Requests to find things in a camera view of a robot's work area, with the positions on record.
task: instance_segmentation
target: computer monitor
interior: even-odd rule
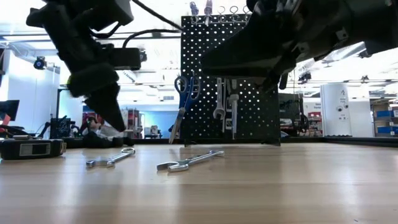
[[[6,113],[11,121],[15,121],[19,107],[19,100],[0,101],[0,112]]]

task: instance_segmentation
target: black pegboard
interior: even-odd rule
[[[238,15],[244,21],[246,15]],[[200,57],[216,48],[220,43],[239,32],[245,22],[232,22],[231,15],[225,15],[225,22],[219,23],[218,16],[211,17],[209,26],[192,24],[190,16],[182,17],[184,32],[181,38],[181,72],[190,78],[192,71],[201,80],[200,100],[185,113],[181,125],[182,139],[231,139],[231,130],[222,132],[223,122],[213,118],[216,108],[216,78],[201,72]],[[278,90],[275,87],[267,93],[258,91],[250,80],[238,80],[238,127],[237,139],[263,139],[273,142],[280,138]]]

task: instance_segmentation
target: silver wrench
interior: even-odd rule
[[[136,153],[136,150],[133,148],[127,148],[127,149],[122,149],[121,153],[117,156],[111,157],[109,159],[101,159],[101,160],[92,160],[92,161],[87,161],[86,166],[87,168],[93,168],[96,166],[99,167],[114,167],[115,163],[117,161],[120,161],[126,157],[129,157],[131,155],[134,155]]]
[[[185,171],[189,169],[189,165],[194,165],[214,156],[224,157],[224,151],[210,151],[208,154],[191,157],[183,161],[165,162],[157,165],[157,170],[167,169],[169,172]]]
[[[225,110],[223,108],[223,80],[221,78],[217,78],[217,107],[213,112],[214,119],[217,119],[217,116],[221,116],[221,120],[225,118]]]
[[[238,127],[238,100],[239,100],[239,95],[238,95],[238,83],[236,80],[231,81],[231,95],[229,96],[229,101],[231,102],[232,105],[232,139],[235,139],[236,137],[236,130]]]

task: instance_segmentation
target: black case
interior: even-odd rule
[[[20,156],[21,144],[43,144],[50,143],[50,153],[47,155],[36,155],[36,156]],[[63,146],[63,140],[15,140],[6,139],[0,143],[1,158],[5,160],[19,160],[19,159],[41,159],[61,156],[66,149]]]

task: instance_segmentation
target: wooden table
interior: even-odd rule
[[[225,150],[189,171],[156,164]],[[0,163],[0,223],[397,223],[398,151],[339,144],[136,146]]]

